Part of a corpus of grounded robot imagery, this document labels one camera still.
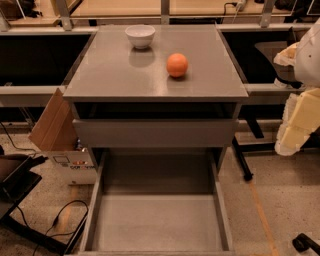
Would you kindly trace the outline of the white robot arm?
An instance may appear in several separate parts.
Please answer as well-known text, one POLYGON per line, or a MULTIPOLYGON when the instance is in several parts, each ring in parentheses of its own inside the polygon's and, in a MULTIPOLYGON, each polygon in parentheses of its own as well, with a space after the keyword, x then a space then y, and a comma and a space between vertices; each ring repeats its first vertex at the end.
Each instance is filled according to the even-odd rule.
POLYGON ((320 127, 320 20, 298 43, 278 53, 274 62, 293 65, 296 80, 305 87, 300 95, 289 95, 277 133, 275 151, 291 156, 320 127))

